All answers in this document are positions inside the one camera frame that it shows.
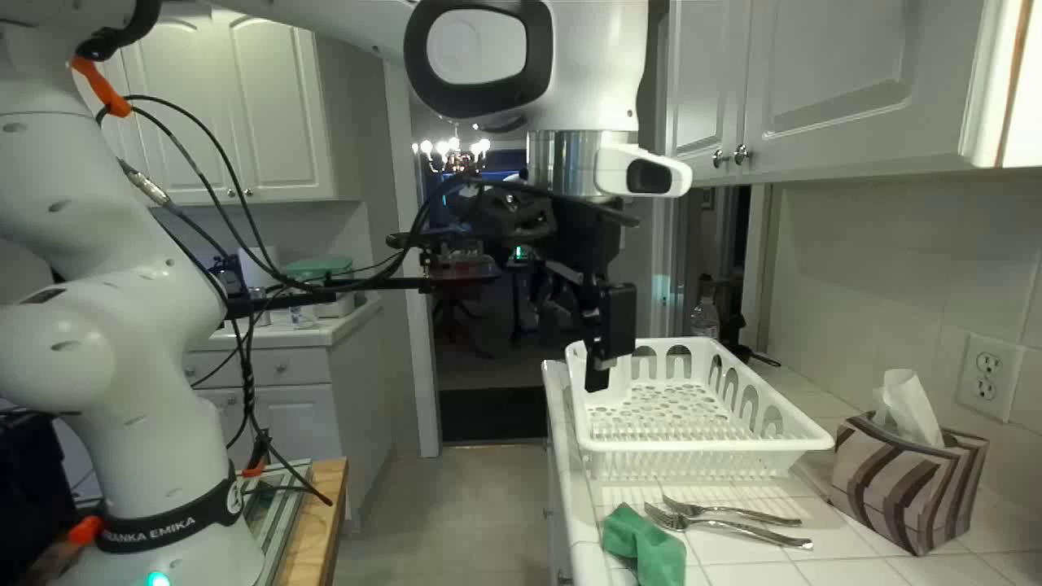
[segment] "fork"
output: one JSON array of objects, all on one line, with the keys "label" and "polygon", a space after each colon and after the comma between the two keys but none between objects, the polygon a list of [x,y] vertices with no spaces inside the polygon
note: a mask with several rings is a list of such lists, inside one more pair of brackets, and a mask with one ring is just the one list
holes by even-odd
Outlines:
[{"label": "fork", "polygon": [[704,518],[704,516],[731,516],[731,518],[741,518],[752,524],[781,524],[781,526],[798,526],[804,524],[802,518],[781,518],[781,516],[765,516],[765,511],[752,511],[752,509],[699,509],[690,500],[675,500],[675,498],[661,498],[672,511],[685,516],[685,518]]},{"label": "fork", "polygon": [[757,524],[741,524],[741,520],[725,520],[725,518],[685,518],[685,516],[675,516],[675,511],[664,511],[664,509],[654,509],[654,504],[645,504],[645,516],[654,524],[672,526],[672,530],[718,526],[722,534],[735,534],[735,536],[763,539],[763,543],[776,543],[776,548],[815,548],[812,536],[776,534],[776,530],[765,530],[765,526],[757,526]]}]

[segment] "striped tissue box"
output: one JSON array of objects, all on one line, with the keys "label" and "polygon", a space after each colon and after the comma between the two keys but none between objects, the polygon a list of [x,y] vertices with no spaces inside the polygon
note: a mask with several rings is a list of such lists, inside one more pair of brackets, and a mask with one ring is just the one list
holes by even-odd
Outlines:
[{"label": "striped tissue box", "polygon": [[987,440],[944,431],[944,448],[849,417],[837,431],[834,509],[923,558],[969,530]]}]

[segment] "white dish rack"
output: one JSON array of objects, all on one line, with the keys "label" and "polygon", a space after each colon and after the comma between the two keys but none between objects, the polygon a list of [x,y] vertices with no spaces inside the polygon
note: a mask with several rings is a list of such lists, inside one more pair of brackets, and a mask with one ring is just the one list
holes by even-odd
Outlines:
[{"label": "white dish rack", "polygon": [[607,390],[586,390],[586,344],[568,344],[586,475],[608,483],[784,475],[834,440],[712,339],[638,339]]}]

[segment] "electrical outlet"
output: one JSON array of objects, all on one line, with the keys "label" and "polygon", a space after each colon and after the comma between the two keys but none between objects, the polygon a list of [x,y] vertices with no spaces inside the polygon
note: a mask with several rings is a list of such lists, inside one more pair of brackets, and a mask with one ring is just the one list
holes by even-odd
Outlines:
[{"label": "electrical outlet", "polygon": [[1012,417],[1024,344],[969,334],[959,402],[995,419]]}]

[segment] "upper cabinet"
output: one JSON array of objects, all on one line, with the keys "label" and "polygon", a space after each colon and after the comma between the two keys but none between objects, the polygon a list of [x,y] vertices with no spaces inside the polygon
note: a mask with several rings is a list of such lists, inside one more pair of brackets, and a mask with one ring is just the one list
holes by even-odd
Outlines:
[{"label": "upper cabinet", "polygon": [[[166,97],[206,122],[252,201],[330,201],[363,197],[349,53],[232,11],[166,13],[105,73],[126,93]],[[187,144],[217,198],[232,201],[232,175],[206,134],[160,103],[140,106]],[[105,134],[116,156],[146,169],[178,204],[213,201],[181,153],[146,122],[114,122]]]},{"label": "upper cabinet", "polygon": [[675,0],[672,11],[685,29],[672,37],[667,147],[704,187],[1012,163],[1019,0]]}]

